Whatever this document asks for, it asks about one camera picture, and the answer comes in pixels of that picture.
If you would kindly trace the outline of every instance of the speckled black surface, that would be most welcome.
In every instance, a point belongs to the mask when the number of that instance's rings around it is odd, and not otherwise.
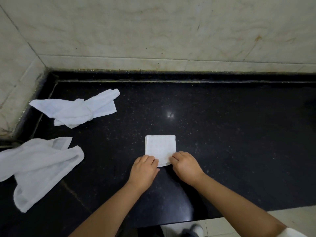
[[[127,181],[146,135],[176,135],[177,150],[190,152],[209,176],[267,211],[316,204],[314,85],[60,82],[51,98],[88,99],[109,88],[121,92],[112,115],[74,129],[42,117],[34,137],[72,136],[71,147],[79,145],[85,159],[29,212],[17,213],[23,226],[28,216],[34,219],[29,229],[47,223],[57,226],[50,236],[69,233]],[[2,200],[11,202],[7,212],[14,208],[11,198]],[[123,225],[216,217],[218,211],[168,166]]]

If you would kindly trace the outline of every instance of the white towel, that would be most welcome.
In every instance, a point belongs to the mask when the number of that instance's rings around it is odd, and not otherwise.
[[[146,135],[145,155],[153,155],[159,159],[158,167],[171,164],[169,157],[177,152],[175,135]]]
[[[114,99],[120,95],[118,89],[101,92],[88,100],[74,101],[61,99],[32,100],[30,105],[43,112],[49,118],[54,118],[55,126],[66,125],[74,128],[93,118],[116,112]]]
[[[23,213],[48,193],[83,158],[79,146],[68,149],[72,137],[32,139],[0,152],[0,181],[14,175],[13,199]]]

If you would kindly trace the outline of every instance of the white shoe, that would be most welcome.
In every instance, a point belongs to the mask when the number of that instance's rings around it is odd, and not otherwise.
[[[204,237],[204,230],[199,224],[193,224],[190,230],[197,234],[198,237]]]

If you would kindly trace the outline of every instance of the folded white towel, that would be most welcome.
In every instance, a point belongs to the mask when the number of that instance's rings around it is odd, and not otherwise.
[[[83,158],[79,146],[68,149],[72,137],[32,139],[18,148],[0,152],[0,181],[14,175],[13,199],[21,212],[48,193]]]
[[[66,125],[74,128],[93,118],[116,112],[114,99],[120,95],[118,89],[101,92],[88,100],[74,101],[61,99],[32,100],[30,105],[43,112],[49,118],[54,118],[55,126]]]
[[[159,159],[158,167],[171,164],[169,157],[177,152],[175,135],[146,135],[145,155],[153,155]]]

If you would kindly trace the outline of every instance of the white sleeve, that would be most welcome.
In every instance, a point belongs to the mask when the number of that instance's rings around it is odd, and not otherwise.
[[[286,228],[281,234],[279,234],[277,237],[307,237],[306,235],[303,235],[302,233],[291,229]]]

